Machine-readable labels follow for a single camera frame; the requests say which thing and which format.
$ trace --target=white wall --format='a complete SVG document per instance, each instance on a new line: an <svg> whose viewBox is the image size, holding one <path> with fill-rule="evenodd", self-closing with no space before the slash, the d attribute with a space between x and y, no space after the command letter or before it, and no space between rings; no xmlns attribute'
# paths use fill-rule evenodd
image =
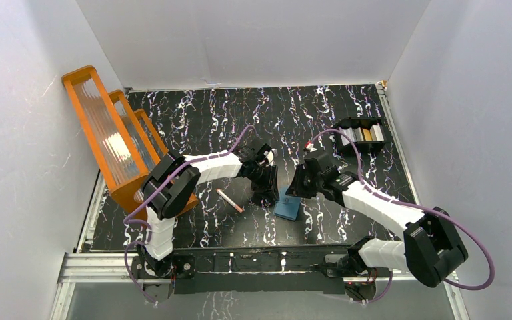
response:
<svg viewBox="0 0 512 320"><path fill-rule="evenodd" d="M429 0L78 0L125 87L387 79Z"/></svg>
<svg viewBox="0 0 512 320"><path fill-rule="evenodd" d="M121 87L75 0L0 0L0 319L49 317L97 164L61 84L96 66Z"/></svg>
<svg viewBox="0 0 512 320"><path fill-rule="evenodd" d="M495 258L494 284L463 292L471 319L512 319L512 1L432 0L388 87L421 201ZM477 284L487 266L469 250L459 276Z"/></svg>

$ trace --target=marker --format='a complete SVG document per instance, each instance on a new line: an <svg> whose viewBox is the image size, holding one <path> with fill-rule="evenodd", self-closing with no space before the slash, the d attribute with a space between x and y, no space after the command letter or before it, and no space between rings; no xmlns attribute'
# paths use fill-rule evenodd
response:
<svg viewBox="0 0 512 320"><path fill-rule="evenodd" d="M229 198L224 192L223 190L220 190L220 189L217 189L217 193L226 201L228 202L230 205L233 206L233 208L235 208L238 212L242 213L242 211L244 211L242 208L240 208L238 206L238 204L236 204L231 198Z"/></svg>

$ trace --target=transparent plastic panel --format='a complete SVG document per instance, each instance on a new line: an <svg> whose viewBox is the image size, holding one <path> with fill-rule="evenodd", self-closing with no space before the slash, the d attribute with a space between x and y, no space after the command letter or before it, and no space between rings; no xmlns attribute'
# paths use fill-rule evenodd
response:
<svg viewBox="0 0 512 320"><path fill-rule="evenodd" d="M386 283L378 282L378 292L381 292ZM157 308L154 308L152 304L145 304L145 298L137 292L133 283L78 283L69 305L67 319L455 318L443 285L428 288L417 281L408 280L395 281L384 298L366 307L350 303L346 295L325 295L322 291L229 291L170 296L172 291L171 286L166 284L148 286L146 292L156 297L159 302Z"/></svg>
<svg viewBox="0 0 512 320"><path fill-rule="evenodd" d="M123 120L123 123L125 124L125 128L127 128L127 131L129 132L129 135L131 136L131 139L134 143L134 146L138 150L138 153L140 153L140 157L142 158L142 161L144 161L144 164L146 165L146 168L148 168L148 171L151 171L154 169L154 166L156 164L154 163L154 159L152 159L152 156L150 156L150 152L148 152L148 149L146 149L146 145L144 144L144 141L140 138L140 135L138 134L138 130L132 123L132 120L127 116L125 112L125 108L123 104L120 101L117 101L115 103L115 108L121 115L121 119Z"/></svg>
<svg viewBox="0 0 512 320"><path fill-rule="evenodd" d="M136 162L132 159L95 82L89 79L73 88L116 184L136 177L139 174Z"/></svg>
<svg viewBox="0 0 512 320"><path fill-rule="evenodd" d="M146 126L146 122L144 122L144 119L142 119L142 117L138 118L138 122L142 126L142 129L144 130L144 132L146 132L146 136L148 136L148 140L150 140L150 143L152 143L152 146L154 146L154 150L156 150L156 153L158 154L158 157L160 157L160 159L162 159L162 157L164 156L164 153L160 149L160 146L158 145L156 140L154 140L154 136L152 136L152 134L158 134L158 133L152 133L148 129L148 126Z"/></svg>

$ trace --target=marble-patterned surface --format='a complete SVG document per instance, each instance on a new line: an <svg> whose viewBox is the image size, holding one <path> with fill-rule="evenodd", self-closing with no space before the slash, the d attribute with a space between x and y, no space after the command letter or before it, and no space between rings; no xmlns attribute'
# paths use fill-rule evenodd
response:
<svg viewBox="0 0 512 320"><path fill-rule="evenodd" d="M134 109L147 112L168 148L186 155L228 149L244 126L256 126L260 137L279 152L275 160L279 186L289 184L305 142L318 132L344 117L384 117L374 85L157 91L131 93L128 100ZM327 135L321 145L332 152ZM356 158L338 158L340 168L356 170ZM394 144L361 158L364 176L374 186L413 201ZM216 188L245 211L236 212ZM250 182L244 178L204 183L197 186L196 194L200 204L177 219L176 248L353 243L366 235L392 238L378 223L321 195L304 200L298 219L287 221L275 217L273 208L252 203ZM122 224L124 214L105 194L91 250L120 251L131 239L143 238L140 227Z"/></svg>

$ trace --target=blue block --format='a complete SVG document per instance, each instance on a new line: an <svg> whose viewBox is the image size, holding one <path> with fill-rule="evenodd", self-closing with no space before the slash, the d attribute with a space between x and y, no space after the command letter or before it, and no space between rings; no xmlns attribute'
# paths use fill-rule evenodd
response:
<svg viewBox="0 0 512 320"><path fill-rule="evenodd" d="M274 215L295 221L297 219L299 207L301 206L301 198L285 195L286 191L287 187L282 187L279 190L279 201L275 204Z"/></svg>

